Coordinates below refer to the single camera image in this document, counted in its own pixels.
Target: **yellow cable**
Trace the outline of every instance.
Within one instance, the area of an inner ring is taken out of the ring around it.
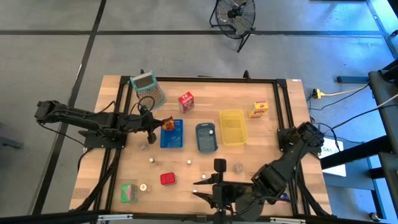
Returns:
[[[336,96],[336,95],[340,95],[340,94],[344,94],[344,93],[349,93],[349,92],[352,92],[352,91],[360,90],[362,88],[363,88],[363,86],[360,87],[360,88],[353,89],[353,90],[347,90],[347,91],[342,91],[342,92],[338,92],[338,93],[322,93],[322,92],[320,92],[320,95],[321,96]]]

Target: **white paper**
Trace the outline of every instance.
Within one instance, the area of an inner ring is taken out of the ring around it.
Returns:
[[[324,140],[325,140],[325,142],[323,143],[323,146],[321,147],[322,152],[321,152],[321,155],[319,156],[320,159],[338,152],[338,149],[337,149],[334,139],[324,138]],[[341,151],[344,150],[342,141],[337,141],[337,144]],[[340,165],[340,166],[332,167],[329,169],[324,169],[324,170],[322,170],[322,172],[327,173],[327,174],[334,174],[334,175],[346,177],[346,166]]]

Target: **yellow box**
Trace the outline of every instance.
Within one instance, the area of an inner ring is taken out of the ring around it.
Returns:
[[[250,106],[250,108],[248,110],[249,118],[261,117],[267,110],[268,110],[267,102],[256,101]]]

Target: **red box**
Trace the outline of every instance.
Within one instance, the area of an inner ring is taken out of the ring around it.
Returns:
[[[180,96],[178,102],[180,103],[180,110],[183,113],[193,108],[193,96],[190,92],[186,92],[184,95]]]
[[[167,174],[162,174],[160,175],[160,183],[162,185],[171,185],[171,184],[175,184],[175,175],[173,172],[171,173],[167,173]]]

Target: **yellow basket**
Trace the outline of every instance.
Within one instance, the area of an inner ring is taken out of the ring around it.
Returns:
[[[224,145],[240,146],[248,141],[243,110],[220,111],[220,125]]]

